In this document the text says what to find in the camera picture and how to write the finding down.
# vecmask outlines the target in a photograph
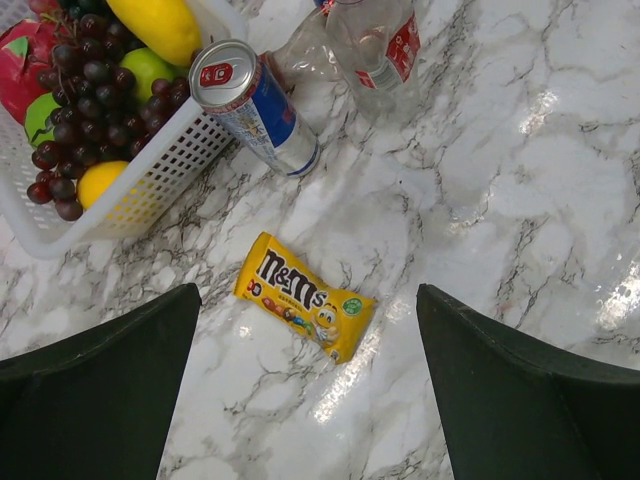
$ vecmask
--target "yellow mango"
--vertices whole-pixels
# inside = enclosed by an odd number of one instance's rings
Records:
[[[202,48],[196,19],[184,0],[107,0],[140,40],[172,65],[188,67],[191,54]]]

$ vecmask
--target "marble countertop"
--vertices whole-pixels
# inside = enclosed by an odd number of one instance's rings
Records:
[[[307,3],[236,7],[267,49]],[[0,219],[0,358],[195,282],[203,307],[159,472],[171,480],[451,479],[420,283],[640,368],[640,2],[428,4],[424,105],[403,131],[370,129],[343,83],[304,85],[294,101],[324,153],[301,180],[229,153],[146,237],[57,261],[29,258]],[[336,367],[231,297],[263,230],[379,299],[353,361]]]

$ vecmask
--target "grapes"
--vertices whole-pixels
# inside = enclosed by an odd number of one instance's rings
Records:
[[[80,83],[78,83],[78,85],[76,85],[76,92],[80,97],[90,97],[94,93],[93,85],[91,85],[91,82],[89,82],[89,80],[83,79]]]
[[[97,100],[89,97],[82,97],[78,100],[78,110],[86,118],[91,120],[97,120],[102,116],[102,107]]]
[[[85,168],[80,164],[64,161],[58,165],[57,171],[63,177],[78,179],[84,175]]]
[[[156,78],[151,84],[151,93],[160,96],[169,96],[171,93],[171,82],[166,78]]]
[[[53,64],[65,73],[74,72],[80,67],[80,54],[71,45],[56,45],[51,53]]]
[[[111,22],[111,25],[109,25],[109,28],[107,29],[107,33],[120,42],[126,42],[131,38],[131,32],[129,29],[118,20]]]
[[[29,185],[27,197],[36,205],[44,205],[53,199],[46,183],[32,183]]]
[[[182,90],[189,90],[189,80],[184,77],[176,77],[173,80],[173,88],[180,88]]]
[[[80,20],[80,31],[87,37],[102,39],[107,32],[107,20],[99,15],[88,13]]]
[[[120,125],[124,119],[124,114],[118,110],[111,110],[105,115],[107,125]]]
[[[80,125],[84,138],[91,142],[99,142],[104,138],[104,130],[100,125],[91,120],[85,120]]]
[[[136,76],[127,68],[118,68],[115,75],[115,84],[120,90],[131,90],[136,85]]]
[[[129,147],[129,153],[131,154],[131,157],[135,158],[142,151],[142,149],[147,146],[149,140],[150,137],[148,136],[136,138]]]
[[[75,20],[80,20],[84,14],[84,10],[79,5],[74,5],[69,8],[69,15],[71,15]]]
[[[60,8],[67,11],[75,4],[75,0],[58,0],[58,5],[60,5]]]
[[[78,0],[78,6],[86,12],[100,13],[104,10],[100,0]]]
[[[45,90],[53,90],[58,85],[58,73],[55,69],[40,70],[36,80]]]
[[[113,85],[102,85],[96,89],[96,98],[107,108],[114,108],[120,103],[121,97]]]
[[[145,122],[148,122],[152,115],[153,115],[153,112],[151,111],[151,109],[147,105],[145,105],[144,107],[142,107],[140,109],[140,117]]]
[[[43,170],[52,169],[62,159],[62,148],[56,142],[52,142],[51,140],[46,140],[38,145],[36,153],[42,162],[49,166],[49,168],[45,168]]]
[[[66,200],[73,198],[76,194],[76,187],[71,180],[65,177],[53,177],[49,181],[49,191],[53,198]]]
[[[69,104],[69,97],[67,97],[64,88],[56,87],[53,89],[53,101],[61,107],[65,107]]]
[[[167,118],[164,115],[156,113],[147,121],[147,130],[152,134],[158,133],[166,122]]]
[[[109,81],[109,67],[98,60],[91,60],[84,65],[84,76],[91,83],[100,85]]]
[[[134,135],[144,135],[147,131],[147,126],[144,120],[137,115],[129,115],[125,118],[123,125],[127,127]]]
[[[108,142],[101,144],[98,147],[98,150],[100,150],[100,158],[103,162],[108,162],[109,160],[117,160],[120,156],[118,154],[118,149]]]
[[[61,145],[76,145],[80,142],[80,134],[76,128],[67,122],[53,127],[53,138]]]
[[[64,107],[60,113],[60,117],[63,122],[67,123],[80,123],[82,121],[82,115],[77,108]]]
[[[62,108],[54,108],[51,110],[49,118],[54,126],[62,122]]]
[[[139,39],[131,40],[127,45],[127,51],[132,52],[134,50],[138,50],[139,48],[144,48],[146,45]]]
[[[171,101],[167,99],[167,97],[151,95],[151,98],[147,102],[147,106],[152,113],[166,113],[171,109]]]
[[[107,56],[114,62],[119,63],[124,58],[124,49],[118,39],[107,37],[107,39],[102,42],[102,45],[104,45]]]
[[[38,155],[38,152],[33,152],[31,154],[31,162],[40,170],[49,170],[53,168],[48,162],[44,161],[40,155]]]
[[[188,99],[189,99],[189,92],[185,92],[183,90],[176,90],[175,88],[171,91],[171,104],[174,106],[174,108],[180,107]]]
[[[113,60],[106,60],[104,64],[107,67],[107,72],[109,72],[109,79],[115,77],[116,70],[118,69],[118,64]]]
[[[129,141],[129,131],[123,125],[111,125],[107,130],[107,137],[112,145],[124,147]]]
[[[71,151],[71,157],[76,164],[90,167],[100,161],[100,151],[97,147],[80,145]]]
[[[49,188],[49,182],[54,178],[53,173],[48,170],[43,170],[42,172],[38,172],[36,175],[36,183],[46,183],[47,188]]]
[[[102,60],[105,55],[105,49],[102,44],[95,38],[85,37],[80,40],[80,50],[87,60]]]
[[[67,222],[75,222],[79,219],[84,210],[77,200],[60,200],[56,202],[56,211],[60,218]]]

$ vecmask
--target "energy drink can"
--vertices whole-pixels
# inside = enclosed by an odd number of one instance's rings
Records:
[[[204,111],[276,172],[299,177],[317,164],[318,138],[246,43],[223,40],[205,48],[189,83]]]

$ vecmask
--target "silver can lid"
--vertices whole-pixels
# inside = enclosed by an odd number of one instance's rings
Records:
[[[245,93],[256,69],[256,54],[240,40],[221,40],[205,48],[189,71],[191,96],[205,107],[227,105]]]

